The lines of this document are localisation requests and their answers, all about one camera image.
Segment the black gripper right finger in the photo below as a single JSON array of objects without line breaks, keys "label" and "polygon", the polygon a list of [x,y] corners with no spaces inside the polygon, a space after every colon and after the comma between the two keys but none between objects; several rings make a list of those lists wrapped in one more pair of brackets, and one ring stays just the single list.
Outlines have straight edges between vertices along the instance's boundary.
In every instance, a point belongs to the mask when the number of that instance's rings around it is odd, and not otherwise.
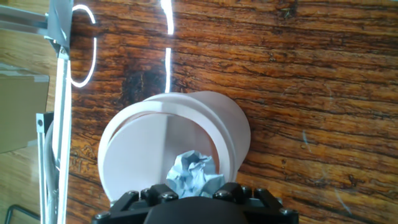
[{"label": "black gripper right finger", "polygon": [[228,182],[213,194],[213,199],[237,205],[248,223],[299,224],[299,212],[284,207],[267,189]]}]

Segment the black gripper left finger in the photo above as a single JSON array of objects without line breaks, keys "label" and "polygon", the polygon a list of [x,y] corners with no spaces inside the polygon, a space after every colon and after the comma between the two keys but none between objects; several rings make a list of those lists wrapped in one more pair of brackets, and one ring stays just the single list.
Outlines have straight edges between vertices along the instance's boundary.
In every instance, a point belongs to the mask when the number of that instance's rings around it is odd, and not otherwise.
[{"label": "black gripper left finger", "polygon": [[165,184],[156,184],[140,192],[131,190],[114,201],[108,211],[93,216],[92,224],[141,224],[156,205],[178,200],[178,195]]}]

